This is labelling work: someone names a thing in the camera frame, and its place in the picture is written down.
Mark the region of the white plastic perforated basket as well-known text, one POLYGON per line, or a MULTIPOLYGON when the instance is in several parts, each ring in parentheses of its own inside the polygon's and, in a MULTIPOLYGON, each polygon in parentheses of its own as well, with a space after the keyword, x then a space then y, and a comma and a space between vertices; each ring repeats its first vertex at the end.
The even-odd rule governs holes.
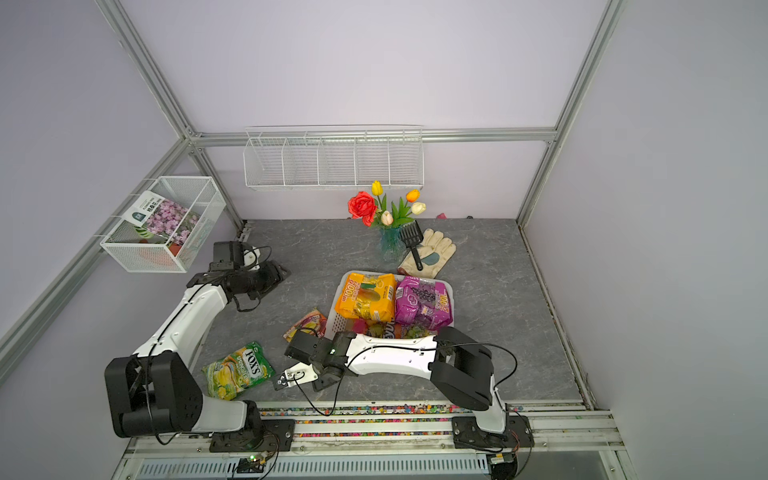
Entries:
MULTIPOLYGON (((339 331, 349 331, 353 326, 353 322, 349 322, 345 317, 342 317, 335 310, 336 302, 342 297, 342 294, 345 292, 345 285, 346 285, 347 278, 350 274, 353 274, 353 273, 361 274, 364 276, 381 275, 381 272, 368 272, 368 271, 357 271, 357 270, 351 270, 342 275, 341 281, 335 291, 335 296, 333 298, 333 301, 330 307, 330 313, 328 314, 328 317, 327 317, 327 324, 326 324, 326 330, 325 330, 325 336, 327 338, 332 338, 339 331)), ((434 284, 434 285, 442 285, 444 287, 446 298, 447 298, 444 304, 447 306, 448 313, 450 314, 450 316, 453 316, 453 307, 455 305, 455 302, 454 302, 454 291, 452 286, 448 282, 445 282, 442 280, 435 280, 435 279, 423 279, 423 282, 434 284)))

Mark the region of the orange Fox's candy bag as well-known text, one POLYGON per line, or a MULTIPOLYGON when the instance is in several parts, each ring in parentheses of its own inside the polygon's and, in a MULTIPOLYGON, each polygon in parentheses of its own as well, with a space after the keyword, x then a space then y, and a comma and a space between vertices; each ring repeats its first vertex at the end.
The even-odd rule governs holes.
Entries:
POLYGON ((284 334, 283 339, 290 342, 297 332, 313 334, 316 337, 325 335, 327 317, 318 309, 314 309, 291 326, 284 334))

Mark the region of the pink fruit ball candy bag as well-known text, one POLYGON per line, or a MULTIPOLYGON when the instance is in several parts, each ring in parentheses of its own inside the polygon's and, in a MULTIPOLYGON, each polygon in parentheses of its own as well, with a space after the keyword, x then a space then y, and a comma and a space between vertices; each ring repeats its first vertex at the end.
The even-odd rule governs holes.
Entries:
POLYGON ((394 322, 375 322, 365 319, 350 319, 346 323, 346 329, 356 334, 381 339, 418 339, 434 335, 420 325, 402 325, 394 322))

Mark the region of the yellow orange candy bag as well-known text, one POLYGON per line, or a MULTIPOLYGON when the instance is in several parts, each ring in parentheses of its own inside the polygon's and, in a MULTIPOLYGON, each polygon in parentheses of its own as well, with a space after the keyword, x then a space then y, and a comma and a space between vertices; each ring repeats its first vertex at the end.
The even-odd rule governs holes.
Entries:
POLYGON ((349 273, 342 282, 334 311, 346 319, 393 322, 397 286, 393 274, 349 273))

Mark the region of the green Fox's candy bag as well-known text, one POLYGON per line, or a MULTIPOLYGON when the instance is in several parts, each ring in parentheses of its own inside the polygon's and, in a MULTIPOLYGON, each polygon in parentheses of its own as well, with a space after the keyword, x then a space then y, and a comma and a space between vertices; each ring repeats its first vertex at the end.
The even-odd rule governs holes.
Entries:
POLYGON ((206 393, 220 400, 234 400, 240 393, 270 380, 275 374, 262 346, 250 342, 202 368, 206 393))

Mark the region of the purple candy bag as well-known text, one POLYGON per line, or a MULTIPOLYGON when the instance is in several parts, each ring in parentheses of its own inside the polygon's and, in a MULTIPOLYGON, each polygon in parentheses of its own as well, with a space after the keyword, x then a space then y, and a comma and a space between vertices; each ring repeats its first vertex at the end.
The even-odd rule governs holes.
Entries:
POLYGON ((452 326, 451 287, 442 281, 406 276, 399 282, 395 292, 394 321, 403 325, 419 325, 433 331, 452 326))

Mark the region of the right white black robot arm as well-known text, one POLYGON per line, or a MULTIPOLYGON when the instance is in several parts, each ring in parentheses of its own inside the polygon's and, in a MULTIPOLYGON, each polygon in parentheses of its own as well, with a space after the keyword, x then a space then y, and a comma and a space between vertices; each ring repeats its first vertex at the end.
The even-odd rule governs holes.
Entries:
POLYGON ((491 351, 453 327, 415 339, 354 332, 339 332, 328 339, 300 331, 285 355, 297 363, 279 375, 277 390, 309 383, 320 391, 348 376, 406 375, 430 381, 454 405, 472 411, 480 430, 502 434, 507 428, 491 351))

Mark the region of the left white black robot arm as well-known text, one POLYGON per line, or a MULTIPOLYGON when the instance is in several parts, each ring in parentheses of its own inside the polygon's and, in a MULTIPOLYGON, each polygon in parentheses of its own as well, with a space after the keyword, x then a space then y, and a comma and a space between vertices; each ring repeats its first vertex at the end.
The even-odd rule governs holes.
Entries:
POLYGON ((269 246, 215 243, 205 272, 186 284, 178 305, 131 355, 113 359, 104 379, 112 427, 120 438, 152 436, 166 445, 180 434, 263 436, 252 401, 203 394, 189 367, 215 317, 242 295, 260 302, 288 276, 269 246))

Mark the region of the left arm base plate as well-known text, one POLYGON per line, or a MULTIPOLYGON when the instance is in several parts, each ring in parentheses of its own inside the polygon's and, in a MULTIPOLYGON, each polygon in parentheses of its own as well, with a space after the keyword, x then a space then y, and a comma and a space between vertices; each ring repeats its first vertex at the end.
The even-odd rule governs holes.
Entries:
POLYGON ((288 419, 259 420, 255 427, 215 433, 210 453, 287 452, 291 449, 295 422, 288 419))

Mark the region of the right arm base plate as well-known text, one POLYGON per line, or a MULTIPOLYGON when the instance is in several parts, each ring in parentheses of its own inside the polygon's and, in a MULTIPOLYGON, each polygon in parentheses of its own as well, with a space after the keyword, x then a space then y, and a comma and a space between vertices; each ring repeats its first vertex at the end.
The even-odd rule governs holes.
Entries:
POLYGON ((500 433, 481 429, 476 418, 469 416, 452 418, 451 433, 455 447, 487 453, 499 453, 505 449, 517 451, 535 445, 528 418, 516 413, 507 415, 504 430, 500 433))

